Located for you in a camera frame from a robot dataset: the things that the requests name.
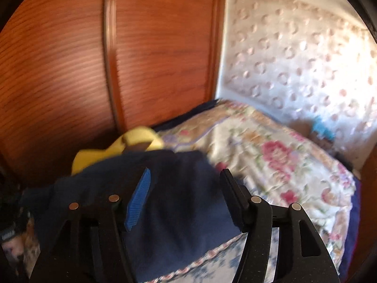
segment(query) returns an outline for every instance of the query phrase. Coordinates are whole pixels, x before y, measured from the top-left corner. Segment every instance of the wallpaper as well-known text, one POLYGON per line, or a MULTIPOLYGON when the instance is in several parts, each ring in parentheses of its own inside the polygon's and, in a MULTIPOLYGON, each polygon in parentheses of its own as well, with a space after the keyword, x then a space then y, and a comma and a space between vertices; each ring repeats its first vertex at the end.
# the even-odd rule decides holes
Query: wallpaper
POLYGON ((287 123, 319 116, 361 168, 377 142, 377 45, 366 27, 297 0, 227 5, 223 87, 287 123))

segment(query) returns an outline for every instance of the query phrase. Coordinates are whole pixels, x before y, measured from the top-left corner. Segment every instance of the yellow object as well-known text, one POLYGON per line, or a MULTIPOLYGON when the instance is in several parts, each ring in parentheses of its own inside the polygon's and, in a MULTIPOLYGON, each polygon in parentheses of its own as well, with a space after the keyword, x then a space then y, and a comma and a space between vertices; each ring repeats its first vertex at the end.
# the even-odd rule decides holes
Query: yellow object
POLYGON ((86 149, 80 150, 72 163, 72 175, 81 172, 84 168, 93 165, 96 162, 102 161, 109 157, 114 157, 122 154, 124 148, 133 146, 142 142, 151 142, 146 151, 159 150, 164 148, 163 140, 158 134, 148 127, 135 127, 132 130, 120 136, 110 147, 106 150, 86 149))

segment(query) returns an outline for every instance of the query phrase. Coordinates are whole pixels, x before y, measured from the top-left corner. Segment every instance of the floral blanket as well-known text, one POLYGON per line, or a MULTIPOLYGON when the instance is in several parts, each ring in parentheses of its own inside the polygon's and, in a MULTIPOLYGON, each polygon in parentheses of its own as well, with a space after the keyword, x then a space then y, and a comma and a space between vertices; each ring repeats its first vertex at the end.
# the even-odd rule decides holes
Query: floral blanket
MULTIPOLYGON (((243 179, 252 195, 259 195, 270 204, 300 203, 339 268, 355 184, 352 174, 320 147, 253 107, 233 101, 220 101, 215 108, 159 134, 167 148, 176 152, 203 151, 214 166, 229 168, 233 175, 243 179)), ((185 269, 155 282, 170 280, 190 270, 192 273, 205 262, 216 264, 220 252, 228 250, 232 242, 244 243, 244 237, 229 241, 185 269)), ((272 239, 266 282, 274 273, 277 248, 278 235, 272 239)))

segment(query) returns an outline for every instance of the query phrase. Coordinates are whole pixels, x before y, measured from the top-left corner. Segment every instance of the metal pin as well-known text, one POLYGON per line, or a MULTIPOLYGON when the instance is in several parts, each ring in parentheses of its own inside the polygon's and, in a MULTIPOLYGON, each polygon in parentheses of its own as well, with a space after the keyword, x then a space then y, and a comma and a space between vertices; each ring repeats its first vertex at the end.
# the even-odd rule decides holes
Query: metal pin
POLYGON ((254 203, 261 203, 261 202, 262 202, 262 198, 259 197, 259 196, 252 196, 252 197, 251 197, 251 202, 254 202, 254 203))
POLYGON ((301 209, 301 205, 298 204, 298 203, 293 203, 292 204, 292 208, 295 210, 295 211, 299 211, 301 209))
POLYGON ((73 202, 71 204, 69 204, 69 209, 70 210, 75 210, 75 209, 78 209, 78 203, 77 202, 73 202))
POLYGON ((110 202, 117 202, 119 200, 119 196, 118 195, 111 195, 109 196, 109 201, 110 202))

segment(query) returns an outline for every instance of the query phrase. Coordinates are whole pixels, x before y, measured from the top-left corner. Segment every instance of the navy blue fabric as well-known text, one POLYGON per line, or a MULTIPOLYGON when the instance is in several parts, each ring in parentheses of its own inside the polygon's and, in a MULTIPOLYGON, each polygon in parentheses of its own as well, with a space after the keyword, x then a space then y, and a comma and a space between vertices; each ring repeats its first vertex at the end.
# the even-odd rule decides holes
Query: navy blue fabric
POLYGON ((357 235, 359 233, 360 222, 360 207, 361 207, 361 182, 354 177, 356 191, 352 196, 352 210, 349 214, 349 226, 347 232, 346 242, 344 243, 344 254, 342 263, 339 266, 339 278, 341 282, 347 279, 348 268, 352 260, 353 252, 355 250, 357 235))
POLYGON ((90 205, 100 195, 119 192, 140 166, 150 169, 151 186, 137 225, 122 235, 139 282, 186 267, 240 233, 223 198, 219 174, 205 155, 128 152, 49 187, 24 192, 21 204, 35 216, 42 250, 71 202, 90 205))

